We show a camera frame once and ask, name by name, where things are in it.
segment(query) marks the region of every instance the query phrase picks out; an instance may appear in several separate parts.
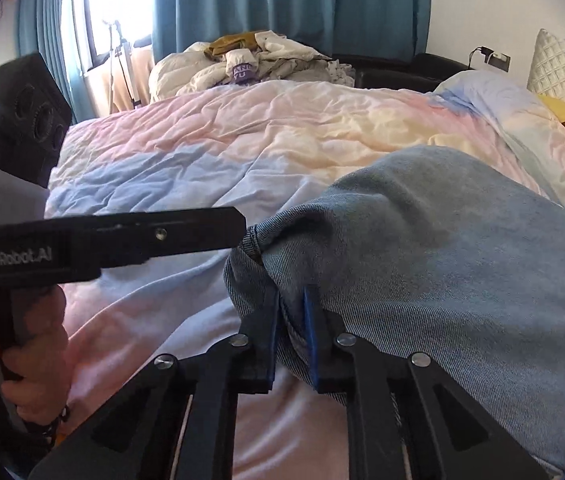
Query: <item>pile of clothes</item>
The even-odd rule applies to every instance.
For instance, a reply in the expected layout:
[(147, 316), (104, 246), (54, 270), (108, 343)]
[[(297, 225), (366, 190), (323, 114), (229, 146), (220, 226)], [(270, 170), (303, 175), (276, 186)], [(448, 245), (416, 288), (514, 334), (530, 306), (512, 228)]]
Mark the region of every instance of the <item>pile of clothes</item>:
[(221, 84), (256, 84), (270, 79), (329, 81), (353, 87), (351, 65), (271, 30), (198, 41), (184, 52), (169, 54), (149, 75), (151, 102)]

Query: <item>black cord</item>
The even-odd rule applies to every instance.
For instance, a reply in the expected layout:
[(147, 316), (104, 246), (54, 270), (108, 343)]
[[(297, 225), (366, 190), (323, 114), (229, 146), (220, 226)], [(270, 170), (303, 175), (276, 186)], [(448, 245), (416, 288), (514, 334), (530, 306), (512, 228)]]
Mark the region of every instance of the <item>black cord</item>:
[(471, 60), (473, 59), (473, 54), (475, 54), (476, 52), (478, 52), (480, 49), (482, 49), (481, 46), (479, 46), (478, 48), (473, 49), (473, 51), (471, 52), (471, 54), (469, 54), (469, 68), (471, 68)]
[(125, 74), (124, 74), (124, 69), (122, 67), (122, 60), (120, 59), (120, 56), (117, 56), (118, 63), (120, 63), (120, 71), (122, 72), (122, 77), (124, 79), (124, 85), (127, 87), (127, 94), (129, 94), (129, 99), (131, 100), (131, 108), (133, 109), (133, 107), (134, 107), (133, 96), (131, 95), (131, 92), (129, 90), (129, 85), (127, 84), (127, 76), (125, 76)]

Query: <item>human hand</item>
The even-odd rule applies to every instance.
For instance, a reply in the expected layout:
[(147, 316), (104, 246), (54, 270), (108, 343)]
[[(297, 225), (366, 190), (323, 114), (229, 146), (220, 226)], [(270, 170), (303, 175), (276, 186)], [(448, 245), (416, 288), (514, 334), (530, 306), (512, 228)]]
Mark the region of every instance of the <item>human hand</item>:
[(22, 348), (2, 352), (7, 368), (21, 381), (4, 381), (1, 390), (18, 407), (23, 420), (46, 426), (64, 408), (69, 395), (70, 373), (64, 358), (67, 332), (62, 326), (66, 300), (59, 286), (38, 298), (24, 317), (33, 337)]

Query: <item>teal curtain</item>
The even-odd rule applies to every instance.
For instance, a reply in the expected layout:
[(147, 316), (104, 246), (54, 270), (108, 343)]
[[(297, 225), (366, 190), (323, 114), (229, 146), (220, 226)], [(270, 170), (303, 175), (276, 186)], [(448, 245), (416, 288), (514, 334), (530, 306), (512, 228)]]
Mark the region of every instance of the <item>teal curtain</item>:
[(195, 41), (272, 29), (325, 54), (409, 61), (424, 52), (431, 0), (156, 0), (156, 61)]
[(40, 52), (73, 110), (73, 122), (93, 119), (78, 57), (72, 0), (19, 0), (16, 27), (19, 56)]

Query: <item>denim fabric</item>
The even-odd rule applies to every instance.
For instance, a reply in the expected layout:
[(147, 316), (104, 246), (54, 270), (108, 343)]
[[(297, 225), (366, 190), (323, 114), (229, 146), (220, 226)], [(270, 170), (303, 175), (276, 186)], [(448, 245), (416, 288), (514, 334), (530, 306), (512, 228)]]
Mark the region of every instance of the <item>denim fabric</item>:
[(432, 355), (534, 456), (565, 470), (565, 210), (449, 148), (386, 156), (249, 229), (241, 316), (280, 291), (280, 359), (309, 382), (302, 288), (383, 352)]

